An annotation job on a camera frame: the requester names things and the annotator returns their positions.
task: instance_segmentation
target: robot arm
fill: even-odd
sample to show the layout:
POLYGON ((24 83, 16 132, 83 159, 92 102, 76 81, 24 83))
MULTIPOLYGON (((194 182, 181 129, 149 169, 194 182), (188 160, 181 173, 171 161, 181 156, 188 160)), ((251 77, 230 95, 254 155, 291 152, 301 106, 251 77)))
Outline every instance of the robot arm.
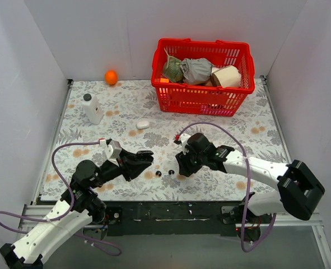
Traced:
MULTIPOLYGON (((100 140, 105 147, 106 158, 101 167, 90 160, 80 162, 70 183, 74 194, 72 210, 58 221, 40 222, 23 238, 15 243, 5 244, 0 253, 9 268, 42 268, 43 264, 68 238, 85 225, 101 223, 106 215, 106 205, 93 191, 104 183, 123 175, 131 181, 153 162, 153 152, 128 152, 113 140, 100 140)), ((61 199, 44 217, 54 219, 67 212, 71 194, 66 190, 61 199)))
MULTIPOLYGON (((201 133, 193 136, 182 134, 176 143, 183 147, 182 152, 176 155, 181 175, 189 177, 203 165, 224 173, 248 174, 245 158, 239 151, 228 146, 215 147, 201 133)), ((302 161, 279 164, 254 157, 248 159, 252 179, 274 189, 268 193, 251 193, 248 204, 250 217, 280 212, 288 212, 301 220, 311 217, 325 189, 302 161)), ((233 210, 233 220, 241 219, 241 206, 243 203, 233 210)))

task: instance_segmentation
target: tabletop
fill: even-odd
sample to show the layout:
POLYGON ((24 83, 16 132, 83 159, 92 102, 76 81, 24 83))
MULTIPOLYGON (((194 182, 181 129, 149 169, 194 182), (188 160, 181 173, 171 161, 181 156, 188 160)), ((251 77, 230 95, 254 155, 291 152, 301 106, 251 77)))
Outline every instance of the tabletop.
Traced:
MULTIPOLYGON (((156 91, 149 80, 119 81, 114 86, 104 81, 74 82, 63 117, 55 147, 70 142, 93 142, 99 138, 112 138, 130 152, 151 150, 154 162, 138 178, 126 182, 118 177, 95 191, 104 201, 224 201, 241 200, 245 196, 246 178, 224 174, 203 167, 186 178, 178 174, 175 155, 181 146, 173 143, 174 137, 188 124, 212 122, 227 129, 245 147, 249 156, 282 163, 286 153, 276 127, 271 108, 260 79, 256 89, 249 95, 231 118, 209 115, 191 115, 162 112, 159 109, 156 91), (96 94, 104 112, 99 125, 89 122, 81 102, 86 93, 96 94), (147 119, 150 127, 137 130, 136 124, 147 119)), ((215 127, 198 125, 187 133, 204 133, 215 146, 228 145, 239 150, 231 138, 215 127)), ((104 149, 100 146, 72 146, 60 150, 55 162, 60 172, 70 181, 77 164, 85 159, 97 165, 105 161, 104 149)), ((42 201, 56 201, 66 190, 54 171, 47 168, 41 188, 42 201)), ((251 191, 268 192, 271 188, 251 181, 251 191)))

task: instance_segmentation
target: red plastic basket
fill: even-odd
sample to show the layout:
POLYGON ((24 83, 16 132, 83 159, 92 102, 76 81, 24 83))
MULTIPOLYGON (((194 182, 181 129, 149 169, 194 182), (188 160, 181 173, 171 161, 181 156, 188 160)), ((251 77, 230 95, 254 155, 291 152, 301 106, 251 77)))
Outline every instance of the red plastic basket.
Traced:
POLYGON ((154 53, 151 81, 162 111, 231 117, 246 96, 255 90, 254 75, 254 61, 247 43, 160 39, 154 53), (240 87, 205 87, 160 82, 166 62, 164 48, 169 55, 180 60, 206 58, 218 68, 235 66, 241 73, 240 87))

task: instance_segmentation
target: orange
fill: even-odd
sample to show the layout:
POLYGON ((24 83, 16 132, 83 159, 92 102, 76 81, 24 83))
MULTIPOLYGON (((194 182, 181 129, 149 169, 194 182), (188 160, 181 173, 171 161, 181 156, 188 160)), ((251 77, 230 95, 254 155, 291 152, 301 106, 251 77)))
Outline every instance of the orange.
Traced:
POLYGON ((113 70, 107 71, 107 73, 104 75, 104 80, 109 85, 114 85, 118 81, 118 76, 113 70))

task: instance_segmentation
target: black bottle cap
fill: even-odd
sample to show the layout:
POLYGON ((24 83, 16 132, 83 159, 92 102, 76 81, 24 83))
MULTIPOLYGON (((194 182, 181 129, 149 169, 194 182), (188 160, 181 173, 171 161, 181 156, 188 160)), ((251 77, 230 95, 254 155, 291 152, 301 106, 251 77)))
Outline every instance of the black bottle cap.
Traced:
POLYGON ((83 99, 85 101, 90 101, 92 99, 92 95, 90 95, 90 94, 84 94, 83 99))

